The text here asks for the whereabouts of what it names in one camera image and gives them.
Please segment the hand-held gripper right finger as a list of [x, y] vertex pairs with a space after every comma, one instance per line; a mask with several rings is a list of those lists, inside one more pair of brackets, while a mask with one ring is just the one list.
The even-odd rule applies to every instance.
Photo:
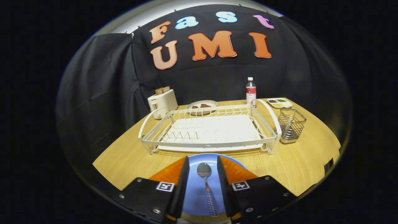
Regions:
[[258, 177], [224, 156], [217, 157], [217, 170], [225, 212], [233, 223], [265, 223], [297, 200], [272, 176]]

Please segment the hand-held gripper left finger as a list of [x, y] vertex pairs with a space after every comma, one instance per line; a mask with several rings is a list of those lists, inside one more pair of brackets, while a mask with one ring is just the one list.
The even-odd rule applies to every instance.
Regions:
[[181, 217], [189, 158], [182, 157], [152, 177], [138, 177], [119, 193], [119, 204], [151, 224], [175, 224]]

